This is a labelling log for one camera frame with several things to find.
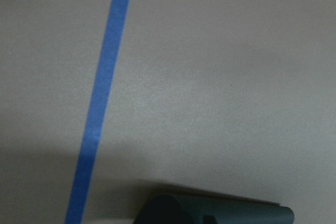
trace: tape strip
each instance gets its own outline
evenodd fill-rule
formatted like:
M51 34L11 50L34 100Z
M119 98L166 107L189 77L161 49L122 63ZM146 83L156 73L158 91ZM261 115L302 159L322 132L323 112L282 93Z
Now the tape strip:
M129 0L112 0L65 224L80 224L100 141Z

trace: floor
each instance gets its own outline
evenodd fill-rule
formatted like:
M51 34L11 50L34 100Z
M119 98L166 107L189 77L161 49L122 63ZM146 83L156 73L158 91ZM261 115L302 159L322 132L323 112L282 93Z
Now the floor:
M63 223L110 0L0 0L1 223ZM336 222L336 0L130 0L84 223L152 188Z

